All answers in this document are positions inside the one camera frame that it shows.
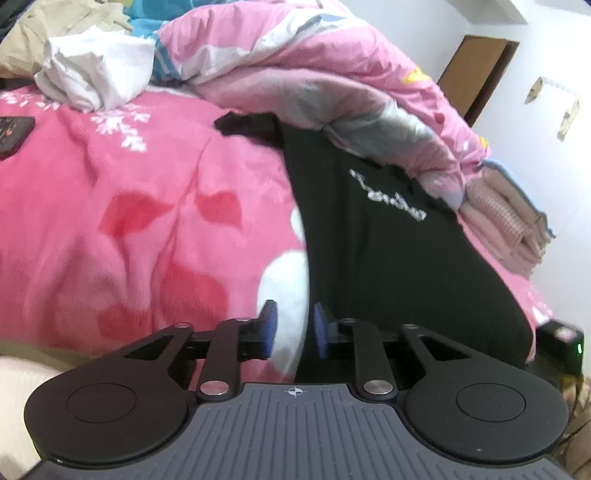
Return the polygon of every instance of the wooden door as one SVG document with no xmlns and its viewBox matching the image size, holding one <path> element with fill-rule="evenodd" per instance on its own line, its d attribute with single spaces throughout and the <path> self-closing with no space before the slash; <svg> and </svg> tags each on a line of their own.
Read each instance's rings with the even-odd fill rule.
<svg viewBox="0 0 591 480">
<path fill-rule="evenodd" d="M 439 79 L 439 87 L 460 116 L 466 116 L 507 46 L 502 38 L 467 35 Z"/>
</svg>

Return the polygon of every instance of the gray ribbed panel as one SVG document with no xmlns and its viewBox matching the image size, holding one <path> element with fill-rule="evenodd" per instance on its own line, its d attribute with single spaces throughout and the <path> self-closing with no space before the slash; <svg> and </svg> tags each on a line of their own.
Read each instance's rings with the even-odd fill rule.
<svg viewBox="0 0 591 480">
<path fill-rule="evenodd" d="M 480 468 L 431 452 L 395 410 L 353 398 L 345 385 L 248 384 L 205 404 L 178 439 L 148 459 L 109 470 L 53 463 L 28 480 L 566 480 L 548 459 Z"/>
</svg>

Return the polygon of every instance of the metal screw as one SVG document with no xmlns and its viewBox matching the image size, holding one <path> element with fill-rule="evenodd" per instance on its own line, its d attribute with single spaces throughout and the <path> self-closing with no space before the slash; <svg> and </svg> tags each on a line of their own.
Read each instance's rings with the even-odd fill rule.
<svg viewBox="0 0 591 480">
<path fill-rule="evenodd" d="M 220 380 L 210 380 L 209 382 L 202 384 L 200 390 L 206 395 L 215 397 L 218 395 L 224 395 L 224 393 L 228 393 L 230 390 L 230 385 Z"/>
<path fill-rule="evenodd" d="M 385 395 L 390 393 L 394 386 L 385 380 L 370 380 L 363 386 L 363 389 L 372 395 Z"/>
</svg>

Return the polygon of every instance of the black garment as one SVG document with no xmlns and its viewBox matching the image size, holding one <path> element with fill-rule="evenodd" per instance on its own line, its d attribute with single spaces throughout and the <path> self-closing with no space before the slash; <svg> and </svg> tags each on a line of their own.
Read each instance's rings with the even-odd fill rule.
<svg viewBox="0 0 591 480">
<path fill-rule="evenodd" d="M 525 364 L 532 331 L 518 303 L 456 214 L 401 168 L 357 158 L 269 113 L 230 113 L 215 125 L 283 148 L 306 235 L 310 305 L 320 301 L 336 318 L 371 320 L 381 330 L 415 323 Z M 314 349 L 309 322 L 298 373 L 316 368 Z"/>
<path fill-rule="evenodd" d="M 33 0 L 5 0 L 0 6 L 0 41 L 14 27 L 18 17 L 28 8 Z"/>
</svg>

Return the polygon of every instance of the crosshair symbol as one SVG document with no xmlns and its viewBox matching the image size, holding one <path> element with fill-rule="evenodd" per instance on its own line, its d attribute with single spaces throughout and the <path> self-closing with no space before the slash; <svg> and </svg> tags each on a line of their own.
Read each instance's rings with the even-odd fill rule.
<svg viewBox="0 0 591 480">
<path fill-rule="evenodd" d="M 297 397 L 298 395 L 302 395 L 302 393 L 306 393 L 300 387 L 291 387 L 289 390 L 286 390 L 292 397 Z"/>
</svg>

